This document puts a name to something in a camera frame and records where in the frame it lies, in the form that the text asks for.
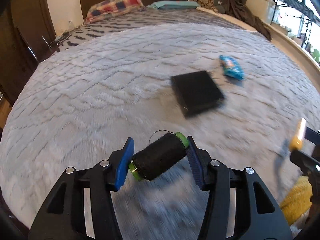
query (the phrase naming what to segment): blue wrapper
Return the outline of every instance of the blue wrapper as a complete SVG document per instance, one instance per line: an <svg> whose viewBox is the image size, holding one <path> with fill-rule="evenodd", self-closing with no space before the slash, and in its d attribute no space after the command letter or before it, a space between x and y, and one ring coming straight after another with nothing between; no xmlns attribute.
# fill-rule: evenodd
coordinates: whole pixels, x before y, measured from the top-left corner
<svg viewBox="0 0 320 240"><path fill-rule="evenodd" d="M219 59L224 70L224 74L229 77L233 77L239 80L244 79L244 72L240 67L237 60L232 57L220 55Z"/></svg>

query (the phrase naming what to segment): yellow fluffy fabric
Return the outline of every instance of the yellow fluffy fabric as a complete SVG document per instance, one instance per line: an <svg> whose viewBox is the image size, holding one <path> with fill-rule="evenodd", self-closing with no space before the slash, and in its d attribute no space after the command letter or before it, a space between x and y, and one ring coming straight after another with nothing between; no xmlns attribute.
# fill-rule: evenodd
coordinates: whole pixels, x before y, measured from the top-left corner
<svg viewBox="0 0 320 240"><path fill-rule="evenodd" d="M290 226L311 207L311 196L312 187L308 177L300 176L297 183L280 204L280 208Z"/></svg>

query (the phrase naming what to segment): screw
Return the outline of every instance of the screw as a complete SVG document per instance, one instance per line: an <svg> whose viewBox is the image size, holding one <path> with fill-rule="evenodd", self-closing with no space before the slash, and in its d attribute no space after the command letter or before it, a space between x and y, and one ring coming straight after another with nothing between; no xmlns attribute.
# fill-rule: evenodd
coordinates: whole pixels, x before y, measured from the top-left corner
<svg viewBox="0 0 320 240"><path fill-rule="evenodd" d="M67 174L71 174L71 173L73 173L74 171L75 171L75 169L72 168L72 167L66 168L66 173L67 173Z"/></svg>
<svg viewBox="0 0 320 240"><path fill-rule="evenodd" d="M210 161L210 164L213 166L213 167L218 167L220 165L220 162L218 160L212 160Z"/></svg>
<svg viewBox="0 0 320 240"><path fill-rule="evenodd" d="M245 169L245 172L248 173L248 174L252 174L252 173L254 173L254 169L248 167L248 168Z"/></svg>
<svg viewBox="0 0 320 240"><path fill-rule="evenodd" d="M109 166L109 164L110 164L110 162L107 161L107 160L104 160L104 161L100 162L100 166L102 166L102 167L107 167L107 166Z"/></svg>

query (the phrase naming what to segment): white fluffy blanket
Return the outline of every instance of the white fluffy blanket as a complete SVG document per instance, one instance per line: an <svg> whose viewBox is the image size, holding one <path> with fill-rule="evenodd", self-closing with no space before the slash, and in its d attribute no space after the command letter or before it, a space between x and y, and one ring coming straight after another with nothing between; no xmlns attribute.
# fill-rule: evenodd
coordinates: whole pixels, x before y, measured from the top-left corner
<svg viewBox="0 0 320 240"><path fill-rule="evenodd" d="M223 76L221 54L239 60L246 80ZM170 76L199 70L211 73L226 101L186 120ZM30 227L66 167L90 168L127 137L139 151L166 129L192 135L228 167L253 167L280 201L299 174L287 157L288 139L299 117L317 129L319 112L320 96L306 75L259 34L199 24L115 33L38 66L4 128L0 185ZM128 174L112 196L124 239L196 239L207 199L186 159L153 182Z"/></svg>

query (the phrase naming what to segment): brown curtain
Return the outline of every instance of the brown curtain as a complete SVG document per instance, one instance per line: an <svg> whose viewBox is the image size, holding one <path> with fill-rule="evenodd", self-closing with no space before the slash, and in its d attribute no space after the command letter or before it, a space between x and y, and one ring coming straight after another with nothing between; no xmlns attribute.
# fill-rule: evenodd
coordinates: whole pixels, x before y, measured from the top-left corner
<svg viewBox="0 0 320 240"><path fill-rule="evenodd" d="M260 18L254 16L249 8L245 6L247 0L222 0L222 2L228 15L249 24L271 41L269 30L263 25Z"/></svg>

